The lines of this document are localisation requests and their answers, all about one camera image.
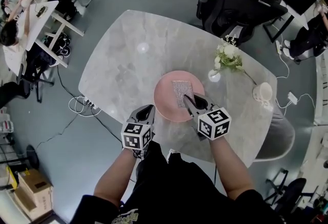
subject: white cup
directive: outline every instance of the white cup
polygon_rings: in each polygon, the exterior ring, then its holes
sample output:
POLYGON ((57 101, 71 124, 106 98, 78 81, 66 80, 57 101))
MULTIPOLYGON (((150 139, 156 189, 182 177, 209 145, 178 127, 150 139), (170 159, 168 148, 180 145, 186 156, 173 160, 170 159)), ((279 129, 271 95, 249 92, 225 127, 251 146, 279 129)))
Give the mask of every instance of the white cup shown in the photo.
POLYGON ((270 105, 272 98, 271 86, 267 82, 261 83, 253 89, 253 98, 266 106, 270 105))

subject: gray floor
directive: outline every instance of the gray floor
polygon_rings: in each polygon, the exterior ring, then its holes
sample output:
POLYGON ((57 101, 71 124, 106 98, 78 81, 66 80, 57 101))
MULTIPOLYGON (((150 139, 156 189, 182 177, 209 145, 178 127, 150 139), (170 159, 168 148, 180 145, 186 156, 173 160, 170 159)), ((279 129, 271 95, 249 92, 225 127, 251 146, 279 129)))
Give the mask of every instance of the gray floor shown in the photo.
MULTIPOLYGON (((67 69, 59 67, 63 83, 69 90, 79 95, 78 83, 83 69, 98 41, 110 25, 128 9, 146 11, 170 17, 185 23, 199 23, 195 16, 197 0, 94 0, 84 17, 74 19, 74 24, 86 30, 84 37, 72 34, 72 54, 67 69)), ((283 34, 285 38, 295 37, 299 26, 294 21, 283 34)), ((286 75, 287 69, 280 61, 275 46, 270 43, 262 27, 256 29, 254 37, 241 46, 241 49, 271 70, 276 76, 286 75)), ((287 93, 296 96, 309 93, 315 100, 316 67, 314 59, 301 65, 287 60, 290 67, 288 79, 278 81, 278 100, 285 105, 287 93)), ((10 113, 15 124, 18 146, 23 150, 27 144, 35 147, 41 141, 59 133, 75 116, 68 109, 71 96, 61 87, 57 74, 55 86, 45 87, 42 104, 38 104, 35 94, 27 100, 15 99, 10 104, 10 113)), ((264 181, 272 178, 284 167, 290 170, 289 180, 296 177, 304 158, 312 130, 314 110, 309 98, 304 97, 297 106, 288 107, 287 118, 296 130, 296 141, 291 152, 283 159, 273 162, 257 162, 250 167, 257 190, 264 196, 267 187, 264 181)), ((120 123, 108 115, 98 116, 116 135, 120 133, 120 123)), ((169 147, 163 147, 168 153, 169 147)), ((120 144, 93 117, 78 117, 63 135, 40 145, 37 153, 42 170, 54 185, 54 209, 68 221, 83 194, 91 194, 100 176, 120 153, 120 144)), ((196 162, 212 179, 214 165, 191 157, 187 161, 196 162)), ((133 188, 131 182, 125 199, 133 188)))

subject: black shirt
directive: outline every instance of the black shirt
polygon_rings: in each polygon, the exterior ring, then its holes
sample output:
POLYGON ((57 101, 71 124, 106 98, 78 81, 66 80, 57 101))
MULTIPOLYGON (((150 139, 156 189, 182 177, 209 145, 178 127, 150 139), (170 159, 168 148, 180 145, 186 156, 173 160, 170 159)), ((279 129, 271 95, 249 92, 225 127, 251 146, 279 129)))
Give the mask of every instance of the black shirt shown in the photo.
POLYGON ((199 167, 194 163, 189 165, 192 170, 180 169, 162 175, 152 172, 151 177, 138 179, 133 193, 120 209, 107 200, 85 195, 71 224, 283 224, 255 190, 245 191, 231 200, 215 188, 199 167))

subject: marble table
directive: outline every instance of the marble table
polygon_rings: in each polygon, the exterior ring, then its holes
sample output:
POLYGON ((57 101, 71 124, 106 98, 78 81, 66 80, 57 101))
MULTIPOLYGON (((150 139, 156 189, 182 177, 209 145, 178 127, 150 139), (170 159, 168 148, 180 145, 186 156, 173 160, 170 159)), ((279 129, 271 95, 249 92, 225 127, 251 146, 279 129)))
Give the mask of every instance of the marble table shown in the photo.
MULTIPOLYGON (((222 40, 196 27, 155 14, 124 12, 106 31, 94 49, 79 82, 80 92, 119 122, 138 107, 154 104, 159 79, 174 70, 193 73, 206 95, 225 107, 232 117, 226 139, 249 167, 267 135, 272 111, 252 97, 254 82, 242 72, 224 70, 219 82, 208 72, 222 40), (149 50, 140 53, 138 45, 149 50)), ((240 51, 243 67, 256 82, 268 82, 276 98, 277 79, 264 66, 240 51)), ((190 121, 172 123, 156 112, 154 140, 176 151, 213 162, 207 140, 200 142, 190 121)))

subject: white flower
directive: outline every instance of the white flower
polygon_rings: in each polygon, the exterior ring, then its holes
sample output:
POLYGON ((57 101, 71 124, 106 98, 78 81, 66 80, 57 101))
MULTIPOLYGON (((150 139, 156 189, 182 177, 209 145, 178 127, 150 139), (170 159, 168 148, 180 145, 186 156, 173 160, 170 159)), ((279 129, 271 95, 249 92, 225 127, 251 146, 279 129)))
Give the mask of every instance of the white flower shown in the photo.
POLYGON ((215 63, 214 65, 216 70, 220 70, 221 69, 221 64, 220 63, 215 63))
POLYGON ((237 51, 236 47, 234 47, 233 45, 228 45, 224 48, 224 53, 230 59, 232 59, 234 57, 236 51, 237 51))
POLYGON ((214 59, 214 63, 219 63, 220 61, 221 61, 220 56, 217 56, 217 57, 214 59))

